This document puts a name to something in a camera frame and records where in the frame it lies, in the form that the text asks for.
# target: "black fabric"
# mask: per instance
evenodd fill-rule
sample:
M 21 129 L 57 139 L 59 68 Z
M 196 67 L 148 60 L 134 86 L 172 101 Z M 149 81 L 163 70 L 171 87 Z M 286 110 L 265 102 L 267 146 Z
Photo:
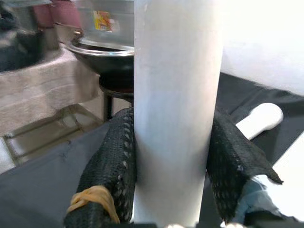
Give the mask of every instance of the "black fabric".
M 263 132 L 252 140 L 253 144 L 265 153 L 272 165 L 304 131 L 304 97 L 287 91 L 265 88 L 223 73 L 220 75 L 218 86 L 217 106 L 227 112 L 235 124 L 262 103 L 271 102 L 282 109 L 283 121 L 271 131 Z M 200 222 L 209 227 L 219 227 L 222 222 L 208 177 L 205 179 Z
M 234 217 L 242 189 L 251 177 L 265 174 L 282 184 L 264 152 L 249 141 L 229 116 L 219 109 L 215 110 L 214 115 L 207 173 L 218 212 L 226 222 Z
M 261 221 L 254 227 L 248 228 L 304 228 L 304 223 L 299 223 L 291 220 L 285 221 Z
M 244 221 L 244 225 L 245 226 L 255 226 L 257 225 L 257 223 L 263 222 L 263 221 L 284 221 L 284 220 L 291 220 L 291 221 L 295 221 L 294 219 L 290 219 L 290 218 L 282 218 L 279 216 L 276 216 L 272 213 L 270 213 L 269 211 L 256 211 L 256 212 L 251 212 L 251 213 L 247 213 L 245 215 L 245 221 Z
M 304 130 L 304 98 L 221 74 L 217 106 L 231 114 L 234 123 L 264 102 L 279 105 L 285 115 L 278 127 L 253 140 L 274 164 Z M 101 146 L 108 127 L 106 123 L 0 175 L 0 227 L 62 227 L 85 165 Z M 200 224 L 218 228 L 221 222 L 206 178 Z
M 109 123 L 0 175 L 1 228 L 61 228 L 80 176 Z
M 133 109 L 124 109 L 110 121 L 110 128 L 99 150 L 81 175 L 77 192 L 92 186 L 105 186 L 114 199 L 121 223 L 132 216 L 136 180 Z M 66 228 L 101 228 L 110 217 L 98 203 L 89 202 L 67 214 Z

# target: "label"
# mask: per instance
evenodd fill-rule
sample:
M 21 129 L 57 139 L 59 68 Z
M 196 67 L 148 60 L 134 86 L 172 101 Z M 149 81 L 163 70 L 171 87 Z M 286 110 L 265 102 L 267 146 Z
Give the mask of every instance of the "label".
M 95 29 L 105 32 L 112 32 L 112 24 L 110 13 L 105 11 L 94 11 Z

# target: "white pole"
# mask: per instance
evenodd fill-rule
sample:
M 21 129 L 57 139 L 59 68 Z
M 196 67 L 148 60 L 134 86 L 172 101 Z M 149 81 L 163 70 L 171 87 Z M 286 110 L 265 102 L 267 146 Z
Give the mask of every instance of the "white pole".
M 135 222 L 199 220 L 222 56 L 219 0 L 135 0 Z

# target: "metal bowl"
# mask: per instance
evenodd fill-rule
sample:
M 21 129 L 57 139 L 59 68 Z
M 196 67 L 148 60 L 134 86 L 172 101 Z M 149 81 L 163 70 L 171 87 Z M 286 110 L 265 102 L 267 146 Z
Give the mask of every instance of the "metal bowl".
M 67 44 L 78 60 L 100 75 L 132 77 L 134 50 L 119 50 L 81 44 L 77 37 Z

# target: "black stool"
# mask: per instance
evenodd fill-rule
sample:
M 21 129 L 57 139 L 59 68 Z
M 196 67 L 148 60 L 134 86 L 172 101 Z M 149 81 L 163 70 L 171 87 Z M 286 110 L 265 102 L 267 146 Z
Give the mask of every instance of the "black stool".
M 104 121 L 112 118 L 113 98 L 120 98 L 131 103 L 134 101 L 133 71 L 121 75 L 100 75 L 99 87 L 104 93 Z

